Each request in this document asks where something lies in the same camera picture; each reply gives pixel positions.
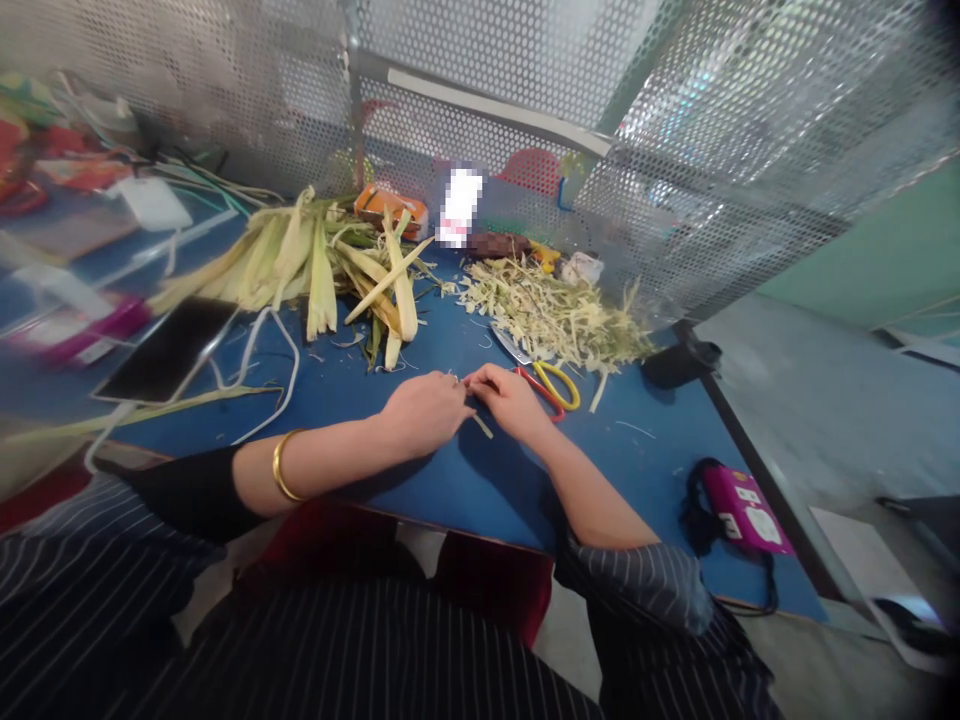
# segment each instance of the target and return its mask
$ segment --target hand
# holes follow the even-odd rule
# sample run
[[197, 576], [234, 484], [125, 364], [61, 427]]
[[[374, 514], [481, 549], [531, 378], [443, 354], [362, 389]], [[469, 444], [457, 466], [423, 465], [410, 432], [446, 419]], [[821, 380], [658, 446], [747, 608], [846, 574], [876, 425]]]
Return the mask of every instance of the hand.
[[525, 445], [556, 432], [533, 388], [516, 373], [488, 363], [467, 375], [463, 384], [468, 395], [490, 408], [500, 427]]
[[397, 448], [401, 460], [434, 452], [453, 438], [476, 410], [464, 404], [466, 388], [453, 375], [434, 370], [400, 384], [375, 416], [380, 437]]

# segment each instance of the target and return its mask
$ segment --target pink container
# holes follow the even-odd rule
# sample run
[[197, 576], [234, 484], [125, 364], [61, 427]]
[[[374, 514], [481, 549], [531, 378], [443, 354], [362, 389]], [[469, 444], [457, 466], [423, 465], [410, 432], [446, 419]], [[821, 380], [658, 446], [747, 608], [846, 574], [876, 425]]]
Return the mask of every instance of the pink container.
[[781, 555], [796, 554], [750, 475], [723, 465], [707, 467], [703, 487], [731, 543]]
[[26, 326], [9, 342], [53, 365], [92, 365], [116, 347], [110, 338], [125, 340], [150, 322], [150, 308], [141, 298], [113, 296], [111, 301], [116, 309], [102, 320], [90, 322], [63, 309]]

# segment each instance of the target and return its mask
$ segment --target striped sleeve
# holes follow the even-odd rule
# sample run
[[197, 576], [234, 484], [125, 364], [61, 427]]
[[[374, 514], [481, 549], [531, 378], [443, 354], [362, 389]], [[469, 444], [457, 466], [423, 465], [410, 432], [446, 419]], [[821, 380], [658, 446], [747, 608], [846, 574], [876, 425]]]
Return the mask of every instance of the striped sleeve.
[[572, 590], [630, 622], [661, 623], [700, 635], [713, 618], [699, 563], [669, 545], [599, 550], [580, 545], [568, 532], [557, 573]]
[[556, 577], [587, 601], [607, 717], [781, 717], [773, 674], [679, 548], [608, 551], [571, 536]]
[[223, 554], [108, 476], [3, 538], [0, 720], [43, 706], [73, 668], [165, 622]]

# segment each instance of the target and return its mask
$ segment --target blue tabletop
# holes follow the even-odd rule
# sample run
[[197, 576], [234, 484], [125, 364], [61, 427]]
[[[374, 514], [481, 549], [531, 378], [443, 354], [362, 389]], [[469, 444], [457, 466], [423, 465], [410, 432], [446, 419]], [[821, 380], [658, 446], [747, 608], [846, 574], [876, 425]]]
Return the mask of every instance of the blue tabletop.
[[[194, 216], [202, 219], [203, 214], [194, 212]], [[239, 237], [242, 227], [242, 219], [235, 219], [185, 248], [179, 270], [195, 268], [221, 254]], [[75, 263], [75, 271], [95, 280], [163, 237], [137, 233], [81, 259]], [[442, 278], [450, 279], [461, 272], [461, 258], [453, 251], [430, 248], [424, 259], [438, 263], [435, 272]], [[163, 262], [155, 262], [113, 289], [149, 295], [156, 289], [162, 269]], [[424, 282], [418, 282], [416, 292], [426, 287]], [[25, 295], [9, 278], [0, 283], [0, 324], [7, 324], [29, 305]], [[365, 417], [380, 410], [397, 385], [417, 373], [442, 370], [464, 376], [487, 362], [510, 365], [504, 351], [491, 342], [488, 330], [477, 324], [484, 319], [467, 315], [453, 298], [431, 293], [420, 299], [418, 307], [420, 317], [428, 324], [403, 349], [408, 368], [401, 372], [366, 374], [366, 361], [358, 348], [340, 349], [331, 344], [331, 340], [352, 339], [352, 328], [341, 327], [336, 336], [322, 338], [310, 348], [299, 348], [300, 373], [290, 405], [260, 435]], [[298, 314], [284, 309], [281, 315], [299, 346]], [[345, 316], [341, 304], [341, 318]], [[252, 315], [241, 316], [215, 353], [225, 377], [239, 367], [246, 326], [252, 320]], [[664, 335], [661, 342], [673, 342], [672, 335]], [[322, 362], [309, 353], [322, 358]], [[3, 348], [0, 411], [55, 423], [105, 415], [112, 406], [91, 400], [88, 394], [116, 368], [123, 355], [111, 353], [84, 370], [51, 372]], [[250, 371], [247, 385], [287, 385], [291, 350], [271, 321], [261, 331], [252, 361], [259, 365]], [[746, 468], [704, 388], [692, 383], [677, 391], [659, 391], [644, 383], [637, 366], [626, 366], [621, 374], [610, 376], [596, 414], [590, 414], [586, 408], [598, 378], [572, 377], [583, 397], [583, 407], [568, 413], [560, 428], [590, 456], [664, 542], [687, 547], [677, 518], [690, 468], [704, 456], [734, 468]], [[208, 366], [186, 395], [214, 387]], [[228, 444], [258, 425], [274, 411], [276, 402], [274, 393], [217, 401], [119, 428], [113, 437], [172, 456], [202, 452]], [[550, 551], [556, 528], [562, 525], [562, 513], [549, 478], [485, 409], [480, 414], [494, 432], [492, 440], [476, 423], [467, 422], [454, 441], [432, 457], [357, 483], [343, 490], [343, 495], [405, 518]], [[643, 428], [654, 437], [618, 421]], [[781, 609], [824, 619], [799, 561], [777, 557], [775, 564]], [[765, 601], [761, 566], [726, 543], [715, 544], [713, 552], [703, 558], [703, 573], [707, 586], [718, 595], [754, 605]]]

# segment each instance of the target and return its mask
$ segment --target woman's left hand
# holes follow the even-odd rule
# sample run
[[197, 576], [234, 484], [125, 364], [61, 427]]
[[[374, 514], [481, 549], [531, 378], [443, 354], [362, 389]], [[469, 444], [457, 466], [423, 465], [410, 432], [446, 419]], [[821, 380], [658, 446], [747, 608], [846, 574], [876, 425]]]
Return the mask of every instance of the woman's left hand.
[[464, 420], [476, 415], [465, 404], [466, 398], [463, 384], [439, 370], [407, 380], [371, 418], [379, 427], [377, 441], [396, 447], [404, 460], [429, 455], [448, 443]]

